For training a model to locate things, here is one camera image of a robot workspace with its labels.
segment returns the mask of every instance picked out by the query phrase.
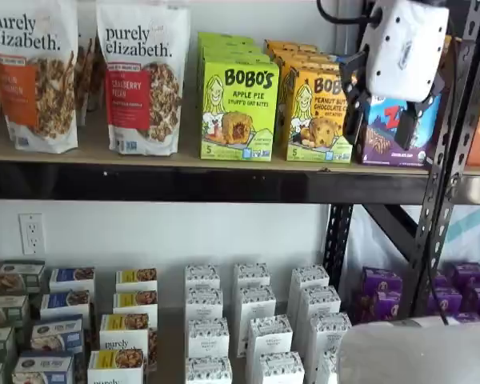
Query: green bobo's box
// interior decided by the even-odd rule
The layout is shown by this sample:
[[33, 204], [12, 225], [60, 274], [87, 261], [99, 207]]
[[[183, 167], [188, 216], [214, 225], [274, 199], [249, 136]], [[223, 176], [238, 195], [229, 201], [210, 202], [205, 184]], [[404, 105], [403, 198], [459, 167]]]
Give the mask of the green bobo's box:
[[205, 58], [201, 158], [268, 162], [279, 68], [249, 58]]

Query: cartoon woman illustration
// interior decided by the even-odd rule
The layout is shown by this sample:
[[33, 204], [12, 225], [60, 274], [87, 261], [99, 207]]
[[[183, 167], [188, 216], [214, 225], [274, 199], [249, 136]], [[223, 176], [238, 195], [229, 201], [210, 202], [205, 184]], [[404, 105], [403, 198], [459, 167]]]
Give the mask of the cartoon woman illustration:
[[297, 102], [295, 103], [294, 112], [291, 119], [292, 133], [300, 133], [302, 128], [308, 128], [311, 121], [311, 99], [313, 98], [313, 91], [307, 84], [302, 86], [297, 91]]
[[206, 92], [202, 108], [202, 128], [205, 135], [217, 142], [222, 140], [222, 116], [224, 108], [224, 85], [216, 74], [206, 84]]

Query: granola bag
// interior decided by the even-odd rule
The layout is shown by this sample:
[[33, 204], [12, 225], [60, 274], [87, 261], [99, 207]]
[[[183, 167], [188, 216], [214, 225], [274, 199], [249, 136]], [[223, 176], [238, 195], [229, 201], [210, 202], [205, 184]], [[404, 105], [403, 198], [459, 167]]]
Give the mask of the granola bag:
[[74, 67], [74, 104], [77, 126], [86, 124], [90, 77], [96, 46], [96, 1], [78, 0], [78, 54]]
[[110, 149], [169, 155], [178, 150], [188, 9], [146, 0], [98, 0], [106, 62]]
[[0, 1], [0, 100], [18, 150], [78, 146], [75, 0]]

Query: yellow bobo's box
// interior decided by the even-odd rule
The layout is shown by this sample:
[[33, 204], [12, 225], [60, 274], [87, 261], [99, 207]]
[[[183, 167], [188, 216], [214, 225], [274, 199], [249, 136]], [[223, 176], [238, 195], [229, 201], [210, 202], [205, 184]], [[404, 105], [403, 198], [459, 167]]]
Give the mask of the yellow bobo's box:
[[352, 146], [342, 136], [346, 98], [339, 73], [292, 68], [284, 86], [286, 160], [350, 162]]

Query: electrical outlet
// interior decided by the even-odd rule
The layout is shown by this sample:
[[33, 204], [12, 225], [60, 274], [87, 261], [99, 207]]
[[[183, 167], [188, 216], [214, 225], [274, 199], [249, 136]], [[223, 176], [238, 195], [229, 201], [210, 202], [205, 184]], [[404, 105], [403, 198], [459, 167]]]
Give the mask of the electrical outlet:
[[45, 234], [42, 214], [20, 214], [19, 227], [22, 235], [23, 254], [44, 254]]

